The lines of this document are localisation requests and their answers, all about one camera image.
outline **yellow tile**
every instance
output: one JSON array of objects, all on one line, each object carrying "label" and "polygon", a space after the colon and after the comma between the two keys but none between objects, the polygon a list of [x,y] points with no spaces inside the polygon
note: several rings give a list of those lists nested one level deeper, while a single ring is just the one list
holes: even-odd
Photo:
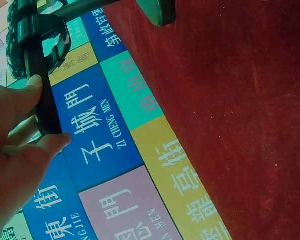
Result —
[{"label": "yellow tile", "polygon": [[164,116],[131,131],[152,179],[184,239],[231,239],[187,154]]},{"label": "yellow tile", "polygon": [[91,43],[78,47],[69,52],[61,67],[57,68],[54,73],[50,75],[51,85],[54,86],[61,83],[63,80],[66,80],[97,63],[98,60]]}]

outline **finger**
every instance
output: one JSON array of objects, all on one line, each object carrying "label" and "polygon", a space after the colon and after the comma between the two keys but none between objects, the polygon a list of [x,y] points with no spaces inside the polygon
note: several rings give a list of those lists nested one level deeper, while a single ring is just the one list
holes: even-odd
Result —
[{"label": "finger", "polygon": [[23,89],[7,88],[13,100],[16,119],[26,116],[35,108],[40,100],[42,90],[43,84],[39,75],[31,77]]},{"label": "finger", "polygon": [[39,132],[35,116],[26,120],[25,124],[13,131],[7,138],[7,145],[21,147],[26,145],[31,138]]},{"label": "finger", "polygon": [[49,162],[71,143],[68,133],[46,135],[36,145],[27,144],[20,148],[21,154],[36,166],[46,166]]},{"label": "finger", "polygon": [[13,129],[15,129],[16,127],[18,127],[22,122],[24,122],[25,120],[31,118],[32,116],[34,116],[36,114],[36,111],[34,109],[32,109],[30,112],[28,112],[25,116],[22,116],[22,117],[18,117],[16,120],[15,120],[15,123],[13,125]]},{"label": "finger", "polygon": [[39,76],[33,76],[24,89],[0,86],[0,149],[18,119],[26,116],[37,105],[43,84]]},{"label": "finger", "polygon": [[0,152],[0,229],[35,194],[51,160],[69,143],[69,134],[46,135],[37,145],[6,146]]}]

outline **red floor mat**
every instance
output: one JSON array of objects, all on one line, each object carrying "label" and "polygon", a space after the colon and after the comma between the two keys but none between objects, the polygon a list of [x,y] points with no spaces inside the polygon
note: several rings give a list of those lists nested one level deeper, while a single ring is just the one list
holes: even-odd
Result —
[{"label": "red floor mat", "polygon": [[300,0],[106,8],[235,240],[300,240]]}]

